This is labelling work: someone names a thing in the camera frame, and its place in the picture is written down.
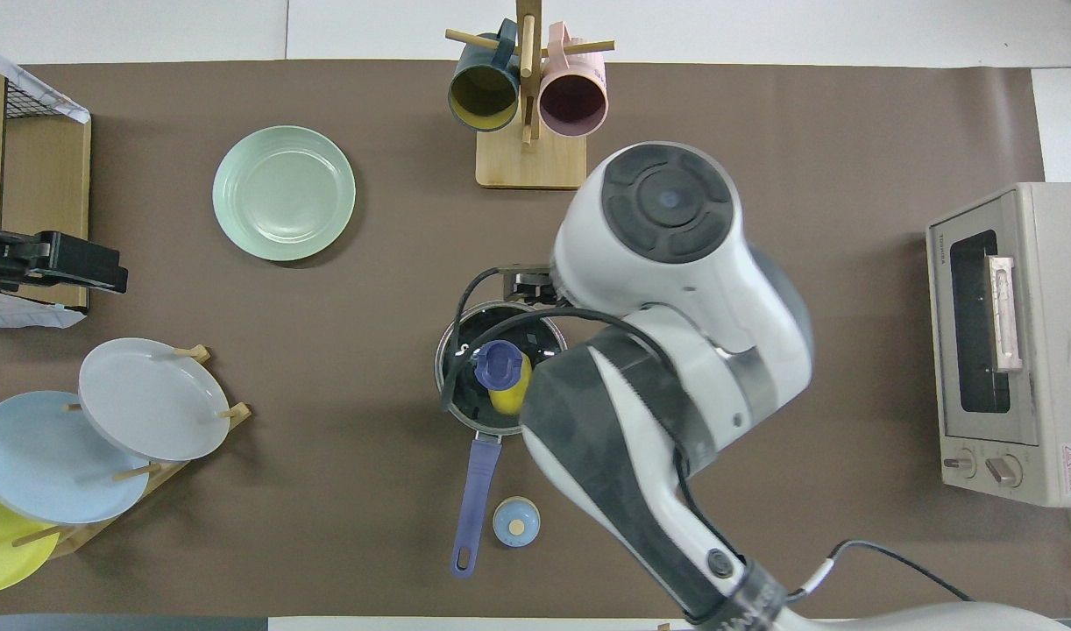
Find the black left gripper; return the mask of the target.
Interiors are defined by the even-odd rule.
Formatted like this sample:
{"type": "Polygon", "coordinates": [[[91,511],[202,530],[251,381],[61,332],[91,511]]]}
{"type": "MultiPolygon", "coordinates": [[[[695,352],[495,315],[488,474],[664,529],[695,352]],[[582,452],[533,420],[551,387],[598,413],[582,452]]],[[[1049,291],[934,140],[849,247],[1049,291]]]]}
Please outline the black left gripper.
{"type": "Polygon", "coordinates": [[[50,271],[32,272],[34,264],[44,257],[44,243],[50,247],[46,265],[48,269],[118,268],[118,251],[67,232],[44,231],[43,241],[32,237],[0,237],[0,291],[17,292],[22,285],[74,285],[104,292],[127,291],[129,271],[115,271],[100,277],[55,274],[50,271]]]}

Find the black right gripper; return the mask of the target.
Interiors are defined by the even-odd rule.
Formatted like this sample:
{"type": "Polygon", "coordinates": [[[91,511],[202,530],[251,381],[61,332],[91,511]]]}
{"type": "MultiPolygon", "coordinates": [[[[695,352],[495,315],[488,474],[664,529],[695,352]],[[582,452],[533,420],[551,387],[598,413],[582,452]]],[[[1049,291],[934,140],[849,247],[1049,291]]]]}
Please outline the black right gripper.
{"type": "Polygon", "coordinates": [[[503,266],[503,299],[527,305],[558,303],[548,266],[503,266]]]}

